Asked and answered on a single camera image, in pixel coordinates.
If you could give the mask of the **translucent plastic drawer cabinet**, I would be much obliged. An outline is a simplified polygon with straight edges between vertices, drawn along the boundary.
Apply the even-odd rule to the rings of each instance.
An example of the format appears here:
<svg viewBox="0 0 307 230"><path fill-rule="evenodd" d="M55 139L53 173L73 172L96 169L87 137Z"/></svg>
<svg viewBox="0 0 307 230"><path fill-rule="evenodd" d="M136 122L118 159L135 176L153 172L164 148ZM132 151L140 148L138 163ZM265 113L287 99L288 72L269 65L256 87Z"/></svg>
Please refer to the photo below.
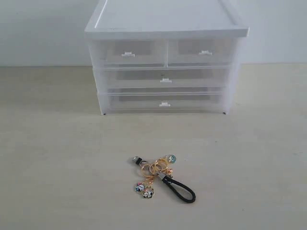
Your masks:
<svg viewBox="0 0 307 230"><path fill-rule="evenodd" d="M101 0L85 30L88 46L99 40L161 40L166 42L165 66L101 70L173 70L228 69L225 86L162 87L162 88L102 88L101 93L124 94L222 94L230 104L240 67L240 53L249 34L231 3L226 0ZM171 40L236 39L233 60L227 65L168 66L168 42Z"/></svg>

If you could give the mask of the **wide drawer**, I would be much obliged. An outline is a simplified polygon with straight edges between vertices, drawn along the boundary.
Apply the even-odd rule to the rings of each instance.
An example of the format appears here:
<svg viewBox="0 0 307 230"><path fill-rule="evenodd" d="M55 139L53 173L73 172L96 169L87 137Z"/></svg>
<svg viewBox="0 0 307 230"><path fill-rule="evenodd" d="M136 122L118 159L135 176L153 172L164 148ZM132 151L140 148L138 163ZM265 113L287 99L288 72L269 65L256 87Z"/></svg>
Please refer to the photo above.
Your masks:
<svg viewBox="0 0 307 230"><path fill-rule="evenodd" d="M118 70L94 69L98 89L220 87L227 83L228 69Z"/></svg>
<svg viewBox="0 0 307 230"><path fill-rule="evenodd" d="M124 94L97 95L101 113L209 112L225 113L230 109L222 94Z"/></svg>

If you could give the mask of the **keychain with black strap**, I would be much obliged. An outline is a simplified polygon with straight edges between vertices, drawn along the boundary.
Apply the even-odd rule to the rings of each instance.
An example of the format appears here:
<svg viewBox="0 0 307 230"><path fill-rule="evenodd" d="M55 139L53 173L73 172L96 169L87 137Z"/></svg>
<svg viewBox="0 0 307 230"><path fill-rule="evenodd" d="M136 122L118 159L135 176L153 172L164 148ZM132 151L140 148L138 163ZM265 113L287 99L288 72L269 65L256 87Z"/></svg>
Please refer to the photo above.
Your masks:
<svg viewBox="0 0 307 230"><path fill-rule="evenodd" d="M131 161L140 168L141 175L144 177L143 181L137 182L134 186L134 191L144 199L153 198L153 183L158 178L184 203L192 204L196 201L194 191L173 178L173 170L169 166L177 161L174 154L165 155L153 162L139 156L133 157Z"/></svg>

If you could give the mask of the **wide bottom drawer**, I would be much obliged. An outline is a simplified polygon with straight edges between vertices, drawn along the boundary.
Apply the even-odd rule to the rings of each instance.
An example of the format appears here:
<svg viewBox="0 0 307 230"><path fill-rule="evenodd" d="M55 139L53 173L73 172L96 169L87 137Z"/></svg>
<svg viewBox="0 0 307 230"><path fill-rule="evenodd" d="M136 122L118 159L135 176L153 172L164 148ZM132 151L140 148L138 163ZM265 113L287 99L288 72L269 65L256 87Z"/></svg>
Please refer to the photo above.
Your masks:
<svg viewBox="0 0 307 230"><path fill-rule="evenodd" d="M101 113L209 112L225 113L230 109L222 94L124 94L97 95Z"/></svg>

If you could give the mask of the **wide middle drawer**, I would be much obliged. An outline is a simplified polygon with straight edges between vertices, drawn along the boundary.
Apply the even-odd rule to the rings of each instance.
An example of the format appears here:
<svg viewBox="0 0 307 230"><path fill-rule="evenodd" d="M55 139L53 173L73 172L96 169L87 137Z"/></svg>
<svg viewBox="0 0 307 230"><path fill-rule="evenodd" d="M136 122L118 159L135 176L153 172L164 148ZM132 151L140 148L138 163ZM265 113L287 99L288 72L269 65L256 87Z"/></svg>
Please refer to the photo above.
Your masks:
<svg viewBox="0 0 307 230"><path fill-rule="evenodd" d="M227 83L228 69L118 70L94 69L98 89L220 87Z"/></svg>

